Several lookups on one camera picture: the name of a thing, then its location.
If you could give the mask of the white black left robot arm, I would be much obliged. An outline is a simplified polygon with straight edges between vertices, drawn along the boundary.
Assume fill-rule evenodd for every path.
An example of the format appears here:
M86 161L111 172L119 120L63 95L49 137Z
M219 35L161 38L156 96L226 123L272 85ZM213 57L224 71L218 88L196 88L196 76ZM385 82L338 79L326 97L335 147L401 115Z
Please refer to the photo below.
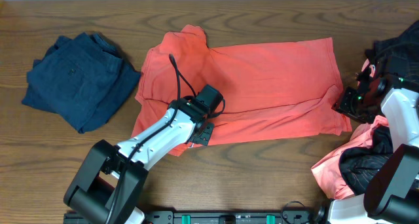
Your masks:
M149 170L179 144L207 145L209 119L223 100L187 96L171 102L164 116L116 145L105 140L89 150L64 195L64 204L88 223L141 223L137 208Z

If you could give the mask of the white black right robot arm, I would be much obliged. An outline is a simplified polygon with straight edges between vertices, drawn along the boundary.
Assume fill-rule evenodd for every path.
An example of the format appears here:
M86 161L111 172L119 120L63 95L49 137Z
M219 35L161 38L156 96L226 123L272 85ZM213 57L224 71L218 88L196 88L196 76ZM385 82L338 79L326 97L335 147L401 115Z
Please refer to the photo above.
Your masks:
M383 115L389 124L393 154L362 195L334 200L326 223L418 223L418 85L398 74L367 65L335 111L361 122Z

